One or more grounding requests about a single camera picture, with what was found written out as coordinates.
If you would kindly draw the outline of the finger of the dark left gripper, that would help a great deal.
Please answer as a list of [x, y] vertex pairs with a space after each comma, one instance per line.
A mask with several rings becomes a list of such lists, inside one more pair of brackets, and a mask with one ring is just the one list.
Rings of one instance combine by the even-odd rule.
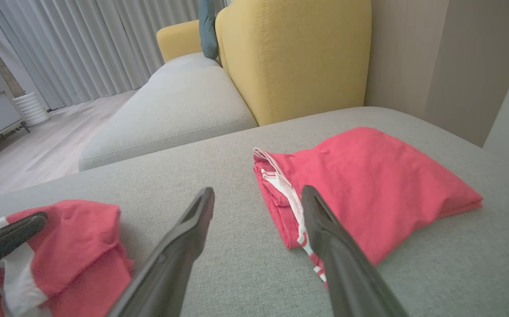
[[41, 232], [47, 219], [45, 211], [37, 211], [0, 229], [0, 260]]

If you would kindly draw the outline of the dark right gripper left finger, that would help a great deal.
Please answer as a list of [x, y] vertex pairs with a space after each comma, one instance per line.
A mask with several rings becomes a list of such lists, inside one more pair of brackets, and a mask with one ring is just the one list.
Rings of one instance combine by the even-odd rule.
[[206, 244], [214, 200], [213, 188], [199, 191], [112, 305], [108, 317], [180, 316], [194, 261]]

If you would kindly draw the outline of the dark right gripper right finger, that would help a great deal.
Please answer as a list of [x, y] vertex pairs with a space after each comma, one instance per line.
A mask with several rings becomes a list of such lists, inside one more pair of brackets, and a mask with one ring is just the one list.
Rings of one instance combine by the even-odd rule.
[[301, 200], [309, 243], [323, 261], [335, 317], [406, 317], [403, 305], [318, 190], [305, 185]]

